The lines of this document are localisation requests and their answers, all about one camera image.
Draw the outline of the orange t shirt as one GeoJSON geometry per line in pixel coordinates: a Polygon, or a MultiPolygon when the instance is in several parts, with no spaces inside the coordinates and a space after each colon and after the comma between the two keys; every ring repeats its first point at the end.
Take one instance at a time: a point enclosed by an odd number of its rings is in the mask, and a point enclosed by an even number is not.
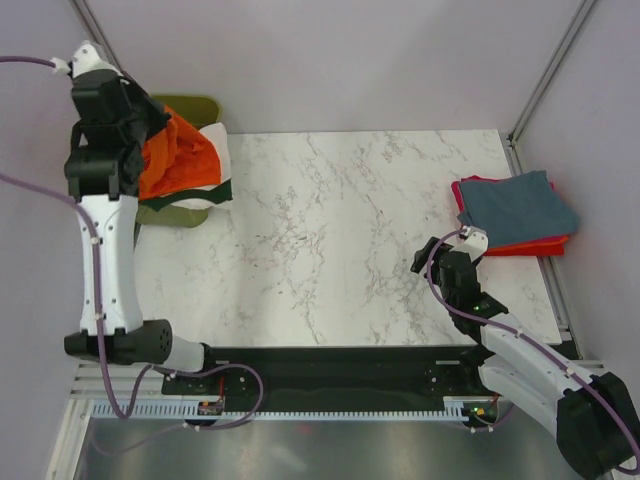
{"type": "Polygon", "coordinates": [[[222,183],[221,161],[214,144],[165,107],[171,114],[166,128],[144,144],[140,200],[222,183]]]}

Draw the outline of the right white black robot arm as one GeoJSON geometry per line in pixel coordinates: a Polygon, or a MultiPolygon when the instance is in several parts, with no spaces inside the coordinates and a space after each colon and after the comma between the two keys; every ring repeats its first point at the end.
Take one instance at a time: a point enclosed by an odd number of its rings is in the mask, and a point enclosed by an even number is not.
{"type": "Polygon", "coordinates": [[[457,231],[462,243],[431,238],[416,251],[411,271],[428,282],[456,329],[481,350],[458,368],[467,392],[504,397],[555,439],[569,466],[584,479],[616,470],[636,476],[639,416],[621,378],[596,374],[539,340],[508,308],[482,290],[477,266],[488,249],[483,231],[457,231]]]}

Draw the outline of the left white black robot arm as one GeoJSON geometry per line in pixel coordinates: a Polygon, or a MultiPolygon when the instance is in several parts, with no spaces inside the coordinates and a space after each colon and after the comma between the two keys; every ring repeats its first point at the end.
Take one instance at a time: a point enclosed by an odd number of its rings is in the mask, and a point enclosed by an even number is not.
{"type": "Polygon", "coordinates": [[[65,352],[114,365],[185,371],[185,382],[196,392],[211,392],[220,371],[205,360],[204,344],[175,335],[166,319],[144,319],[136,293],[134,227],[143,146],[169,116],[135,81],[109,69],[75,76],[71,97],[79,120],[64,173],[79,210],[85,305],[78,332],[64,339],[65,352]]]}

